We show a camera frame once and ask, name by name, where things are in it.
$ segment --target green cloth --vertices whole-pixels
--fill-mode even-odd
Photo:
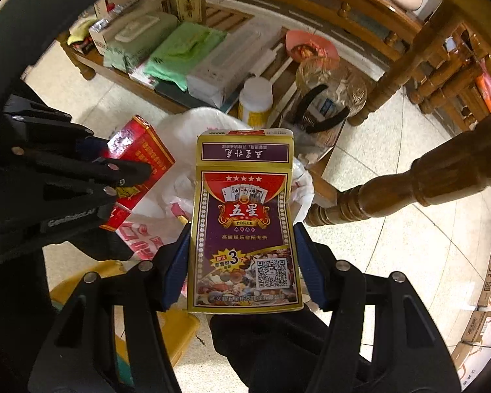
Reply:
[[[130,22],[119,33],[131,35],[131,28],[134,28],[139,21],[155,18],[159,19],[158,22],[136,35],[129,42],[122,42],[117,39],[110,40],[103,56],[103,65],[123,72],[131,72],[136,69],[175,30],[178,19],[169,13],[151,11],[140,19]]]
[[[184,22],[152,53],[144,73],[161,80],[173,81],[182,91],[186,91],[187,74],[226,35],[224,31]]]

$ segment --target robotic hand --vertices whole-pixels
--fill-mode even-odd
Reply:
[[[12,86],[53,37],[95,0],[9,0],[0,11],[0,263],[90,232],[110,215],[113,187],[140,183],[145,164],[99,158],[101,139]],[[27,37],[19,45],[18,37]],[[109,164],[120,165],[111,170]],[[101,279],[88,273],[76,287],[38,354],[31,393],[54,391],[179,393],[156,311],[174,303],[187,273],[187,225],[175,244],[161,248],[127,274]],[[333,311],[329,334],[307,388],[309,393],[460,391],[449,353],[406,276],[365,275],[295,226],[300,267],[310,295]],[[94,258],[127,259],[102,253]],[[373,360],[354,387],[364,306],[376,306]],[[126,337],[134,387],[121,384],[113,345],[115,305],[126,308]]]

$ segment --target pill bottle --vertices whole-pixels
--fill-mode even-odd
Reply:
[[[253,128],[264,128],[273,105],[273,86],[263,77],[249,78],[240,92],[238,118]]]

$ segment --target red packaging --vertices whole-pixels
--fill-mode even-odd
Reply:
[[[151,176],[143,184],[117,187],[118,199],[103,229],[116,231],[137,203],[175,163],[175,159],[158,138],[155,130],[142,117],[135,115],[107,144],[105,158],[142,161],[151,168]]]

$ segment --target plastic bag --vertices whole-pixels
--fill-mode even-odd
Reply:
[[[132,264],[151,259],[163,244],[178,238],[184,225],[177,216],[191,220],[196,185],[196,143],[207,130],[247,130],[250,127],[215,108],[202,107],[171,115],[155,131],[176,163],[135,206],[117,234],[135,252]],[[291,214],[303,221],[315,196],[313,180],[304,165],[293,159]]]

